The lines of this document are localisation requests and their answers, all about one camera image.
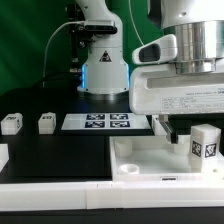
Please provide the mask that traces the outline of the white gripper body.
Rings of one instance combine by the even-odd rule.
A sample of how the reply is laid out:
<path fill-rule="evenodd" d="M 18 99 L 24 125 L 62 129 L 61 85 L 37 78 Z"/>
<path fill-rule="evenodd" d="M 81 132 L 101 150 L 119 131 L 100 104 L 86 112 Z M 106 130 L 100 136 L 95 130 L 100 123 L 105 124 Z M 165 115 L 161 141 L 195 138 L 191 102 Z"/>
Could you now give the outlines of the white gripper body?
<path fill-rule="evenodd" d="M 178 75 L 173 64 L 136 68 L 129 105 L 139 115 L 224 112 L 224 72 Z"/>

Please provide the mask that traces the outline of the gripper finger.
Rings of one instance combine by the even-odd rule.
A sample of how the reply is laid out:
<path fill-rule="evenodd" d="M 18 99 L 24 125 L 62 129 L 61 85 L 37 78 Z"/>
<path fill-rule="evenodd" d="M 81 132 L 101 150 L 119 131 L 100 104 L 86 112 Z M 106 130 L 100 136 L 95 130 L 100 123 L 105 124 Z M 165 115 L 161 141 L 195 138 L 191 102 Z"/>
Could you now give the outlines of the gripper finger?
<path fill-rule="evenodd" d="M 162 128 L 166 132 L 167 140 L 171 144 L 177 144 L 178 143 L 178 134 L 173 130 L 173 128 L 169 122 L 169 117 L 167 115 L 160 115 L 159 123 L 161 124 Z"/>

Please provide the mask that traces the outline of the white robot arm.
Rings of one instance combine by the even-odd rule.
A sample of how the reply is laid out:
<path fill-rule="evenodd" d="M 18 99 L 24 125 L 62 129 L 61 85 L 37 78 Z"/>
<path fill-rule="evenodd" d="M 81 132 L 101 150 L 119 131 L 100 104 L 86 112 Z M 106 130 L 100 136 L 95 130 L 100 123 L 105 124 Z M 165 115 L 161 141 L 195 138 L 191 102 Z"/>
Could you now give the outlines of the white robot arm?
<path fill-rule="evenodd" d="M 123 59 L 121 19 L 105 0 L 75 0 L 88 59 L 78 91 L 95 99 L 129 95 L 132 112 L 157 115 L 171 142 L 173 114 L 224 112 L 224 0 L 147 0 L 147 17 L 164 36 Z"/>

